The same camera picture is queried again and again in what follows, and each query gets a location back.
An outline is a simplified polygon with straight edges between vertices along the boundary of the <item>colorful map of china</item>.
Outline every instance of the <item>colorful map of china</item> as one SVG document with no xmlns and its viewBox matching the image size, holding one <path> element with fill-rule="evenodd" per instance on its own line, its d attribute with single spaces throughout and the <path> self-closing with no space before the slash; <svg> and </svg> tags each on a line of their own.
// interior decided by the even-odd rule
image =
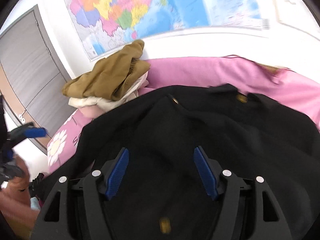
<svg viewBox="0 0 320 240">
<path fill-rule="evenodd" d="M 133 30 L 150 4 L 151 0 L 72 0 L 70 10 L 83 27 L 95 26 L 101 20 L 103 30 L 112 37 L 118 27 Z M 134 30 L 131 38 L 137 38 Z"/>
</svg>

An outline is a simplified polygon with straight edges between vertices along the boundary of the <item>black jacket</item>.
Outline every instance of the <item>black jacket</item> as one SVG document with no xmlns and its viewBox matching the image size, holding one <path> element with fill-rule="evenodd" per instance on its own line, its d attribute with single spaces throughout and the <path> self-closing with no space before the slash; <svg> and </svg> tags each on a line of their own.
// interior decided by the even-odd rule
<svg viewBox="0 0 320 240">
<path fill-rule="evenodd" d="M 197 173 L 198 145 L 239 177 L 264 177 L 293 239 L 303 238 L 320 212 L 319 132 L 305 114 L 264 95 L 239 97 L 229 84 L 165 87 L 100 116 L 37 193 L 45 199 L 60 176 L 75 178 L 93 160 L 92 170 L 99 169 L 127 147 L 126 174 L 105 202 L 117 239 L 207 239 L 219 205 Z M 171 220 L 169 236 L 159 230 L 161 217 Z"/>
</svg>

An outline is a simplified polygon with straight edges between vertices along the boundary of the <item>cream folded cloth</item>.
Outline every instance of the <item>cream folded cloth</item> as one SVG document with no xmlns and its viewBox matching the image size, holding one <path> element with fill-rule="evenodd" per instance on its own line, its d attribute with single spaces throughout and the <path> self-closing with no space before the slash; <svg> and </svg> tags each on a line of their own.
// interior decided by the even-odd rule
<svg viewBox="0 0 320 240">
<path fill-rule="evenodd" d="M 138 89 L 142 85 L 147 85 L 147 76 L 148 72 L 143 74 L 140 78 L 138 78 L 134 84 L 129 88 L 129 90 L 126 92 L 126 94 L 120 98 L 118 101 L 112 101 L 104 98 L 97 98 L 97 97 L 87 97 L 87 98 L 70 98 L 69 99 L 69 105 L 81 108 L 85 106 L 93 106 L 97 105 L 99 108 L 101 108 L 103 111 L 108 112 L 120 105 L 123 105 L 124 103 L 135 99 L 138 97 Z"/>
</svg>

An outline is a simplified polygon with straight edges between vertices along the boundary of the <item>white flower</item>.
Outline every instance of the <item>white flower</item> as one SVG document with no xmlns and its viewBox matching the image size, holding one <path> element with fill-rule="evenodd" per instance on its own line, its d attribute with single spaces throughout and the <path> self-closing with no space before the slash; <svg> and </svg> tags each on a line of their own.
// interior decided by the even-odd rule
<svg viewBox="0 0 320 240">
<path fill-rule="evenodd" d="M 63 125 L 66 125 L 66 123 L 72 119 L 72 117 L 75 115 L 76 111 L 74 111 L 73 114 L 69 116 L 69 118 L 64 122 Z"/>
<path fill-rule="evenodd" d="M 65 142 L 67 138 L 66 132 L 67 130 L 58 132 L 53 137 L 52 142 L 48 146 L 48 166 L 49 167 L 58 160 L 59 154 L 62 153 L 64 145 L 66 144 Z"/>
</svg>

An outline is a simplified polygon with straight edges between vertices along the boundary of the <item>silver screw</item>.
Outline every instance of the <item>silver screw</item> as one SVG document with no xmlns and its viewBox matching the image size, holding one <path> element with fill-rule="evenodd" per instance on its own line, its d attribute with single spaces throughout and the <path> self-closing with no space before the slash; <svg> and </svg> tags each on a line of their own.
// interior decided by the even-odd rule
<svg viewBox="0 0 320 240">
<path fill-rule="evenodd" d="M 67 177 L 66 176 L 62 176 L 62 177 L 60 177 L 60 179 L 59 179 L 59 182 L 60 183 L 64 183 L 64 182 L 66 182 L 67 181 Z"/>
<path fill-rule="evenodd" d="M 98 177 L 100 174 L 101 174 L 101 171 L 99 171 L 99 170 L 95 170 L 92 172 L 92 176 L 94 176 L 94 177 Z"/>
<path fill-rule="evenodd" d="M 223 172 L 222 172 L 222 174 L 224 175 L 224 176 L 226 176 L 226 177 L 230 177 L 231 176 L 231 171 L 229 171 L 229 170 L 224 170 Z"/>
<path fill-rule="evenodd" d="M 264 182 L 264 178 L 261 176 L 256 177 L 257 182 L 259 183 L 263 183 Z"/>
</svg>

